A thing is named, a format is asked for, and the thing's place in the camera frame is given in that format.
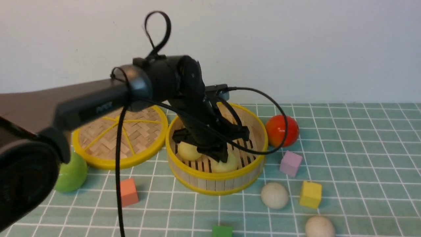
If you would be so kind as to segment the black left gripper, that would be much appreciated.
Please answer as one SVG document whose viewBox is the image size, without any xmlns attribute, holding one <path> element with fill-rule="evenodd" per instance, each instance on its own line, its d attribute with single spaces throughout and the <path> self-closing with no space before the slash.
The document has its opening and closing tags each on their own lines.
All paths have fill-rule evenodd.
<svg viewBox="0 0 421 237">
<path fill-rule="evenodd" d="M 223 117 L 217 103 L 221 103 L 233 116 L 235 123 Z M 172 100 L 172 107 L 182 121 L 184 128 L 175 130 L 172 139 L 177 144 L 185 142 L 197 147 L 201 154 L 212 158 L 216 162 L 227 163 L 227 142 L 236 148 L 247 148 L 237 144 L 237 140 L 243 143 L 250 139 L 250 131 L 247 126 L 237 124 L 237 113 L 224 99 L 215 97 L 195 101 L 187 96 L 180 96 Z M 216 133 L 227 139 L 223 140 Z"/>
</svg>

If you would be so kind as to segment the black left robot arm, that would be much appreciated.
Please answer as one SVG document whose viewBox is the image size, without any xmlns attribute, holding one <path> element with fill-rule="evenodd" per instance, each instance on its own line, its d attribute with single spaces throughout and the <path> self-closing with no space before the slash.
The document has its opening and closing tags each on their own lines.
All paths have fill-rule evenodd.
<svg viewBox="0 0 421 237">
<path fill-rule="evenodd" d="M 249 138 L 248 127 L 220 97 L 228 90 L 205 86 L 200 63 L 190 56 L 150 55 L 115 67 L 110 79 L 2 93 L 1 231 L 50 194 L 60 165 L 70 161 L 70 132 L 118 109 L 124 115 L 168 101 L 185 126 L 175 141 L 225 162 L 227 143 Z"/>
</svg>

